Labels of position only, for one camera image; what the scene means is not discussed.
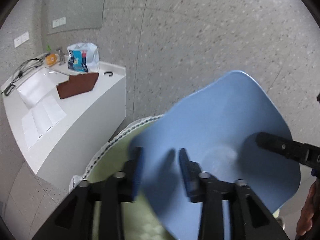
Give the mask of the person right hand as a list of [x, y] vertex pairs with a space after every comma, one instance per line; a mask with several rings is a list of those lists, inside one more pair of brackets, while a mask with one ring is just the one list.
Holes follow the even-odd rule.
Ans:
[[319, 210], [319, 179], [311, 185], [309, 194], [305, 201], [305, 204], [300, 212], [300, 218], [297, 222], [296, 236], [300, 237], [305, 235], [311, 230], [313, 226], [312, 218]]

